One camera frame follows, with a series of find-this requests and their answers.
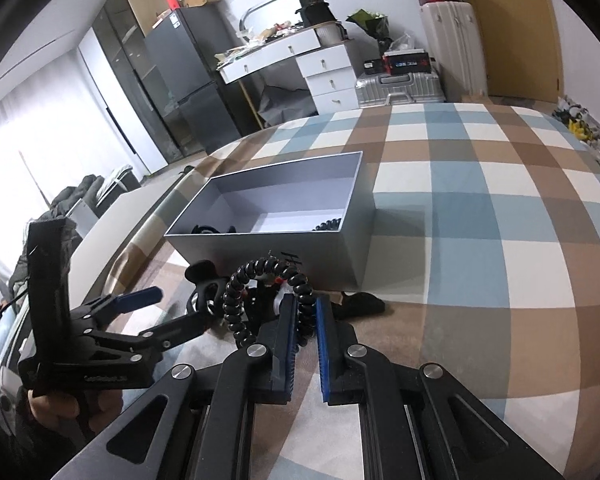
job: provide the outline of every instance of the checkered tablecloth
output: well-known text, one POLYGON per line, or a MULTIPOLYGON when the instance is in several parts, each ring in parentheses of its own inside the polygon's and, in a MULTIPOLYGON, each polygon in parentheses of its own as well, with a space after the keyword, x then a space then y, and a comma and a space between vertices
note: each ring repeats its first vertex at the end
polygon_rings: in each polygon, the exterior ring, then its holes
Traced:
MULTIPOLYGON (((206 178, 357 151, 378 210, 363 288, 388 302, 383 316, 354 322, 360 342, 399 364, 439 362, 567 478, 593 478, 600 168, 534 110, 368 108, 293 121, 222 148, 180 182, 118 259, 109 290, 158 285, 165 300, 114 328, 137 333, 184 311, 187 264, 162 236, 206 178)), ((215 364, 233 349, 218 329, 172 349, 158 373, 174 362, 215 364)), ((254 479, 363 478, 357 408, 321 403, 315 343, 299 355, 293 401, 257 408, 253 454, 254 479)))

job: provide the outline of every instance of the open box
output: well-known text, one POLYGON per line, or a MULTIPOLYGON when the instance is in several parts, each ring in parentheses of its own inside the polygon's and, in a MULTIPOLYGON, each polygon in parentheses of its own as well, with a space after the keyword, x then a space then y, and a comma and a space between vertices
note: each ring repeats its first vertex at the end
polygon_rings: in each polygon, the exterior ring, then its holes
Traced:
POLYGON ((373 230, 362 152, 271 164, 210 179, 166 233, 190 264, 220 275, 269 253, 298 266, 321 290, 359 290, 373 230), (314 231, 342 218, 336 231, 314 231), (191 234, 195 226, 220 234, 191 234), (235 233, 229 233, 235 227, 235 233))

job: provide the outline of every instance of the white curtain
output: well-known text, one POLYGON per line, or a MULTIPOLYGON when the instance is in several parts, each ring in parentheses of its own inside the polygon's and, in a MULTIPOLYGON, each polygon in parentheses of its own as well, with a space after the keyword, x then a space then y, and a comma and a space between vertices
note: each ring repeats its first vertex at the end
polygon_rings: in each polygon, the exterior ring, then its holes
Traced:
POLYGON ((146 171, 121 143, 88 78, 84 61, 72 50, 0 101, 2 277, 11 274, 22 252, 27 221, 48 209, 43 195, 51 202, 84 176, 107 176, 125 164, 134 167, 138 179, 146 171))

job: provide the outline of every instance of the refrigerator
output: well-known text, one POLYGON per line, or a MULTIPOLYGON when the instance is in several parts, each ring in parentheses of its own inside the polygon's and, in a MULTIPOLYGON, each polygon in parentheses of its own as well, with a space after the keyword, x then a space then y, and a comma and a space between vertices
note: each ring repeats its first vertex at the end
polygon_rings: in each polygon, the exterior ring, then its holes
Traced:
POLYGON ((237 38, 214 4, 174 10, 144 42, 180 113, 207 153, 259 129, 238 82, 226 84, 216 70, 214 55, 236 46, 237 38))

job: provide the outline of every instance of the desk drawer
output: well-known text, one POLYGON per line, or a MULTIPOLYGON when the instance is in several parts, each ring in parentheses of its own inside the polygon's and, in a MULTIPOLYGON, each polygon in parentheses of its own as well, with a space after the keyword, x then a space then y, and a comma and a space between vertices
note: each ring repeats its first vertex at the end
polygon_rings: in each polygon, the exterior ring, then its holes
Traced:
POLYGON ((320 41, 315 31, 313 29, 305 30, 292 34, 288 38, 264 45, 261 49, 226 65, 221 69, 220 73, 224 81, 230 83, 283 59, 288 59, 289 57, 297 56, 316 48, 320 48, 320 41))
POLYGON ((352 67, 332 70, 306 78, 312 96, 329 94, 356 87, 358 77, 352 67))
POLYGON ((358 96, 356 95, 356 89, 350 88, 340 92, 314 96, 314 103, 319 114, 333 114, 343 110, 357 110, 358 96))
POLYGON ((296 59, 300 72, 304 77, 309 77, 331 70, 338 70, 351 66, 349 52, 346 44, 336 45, 318 52, 312 52, 296 59))

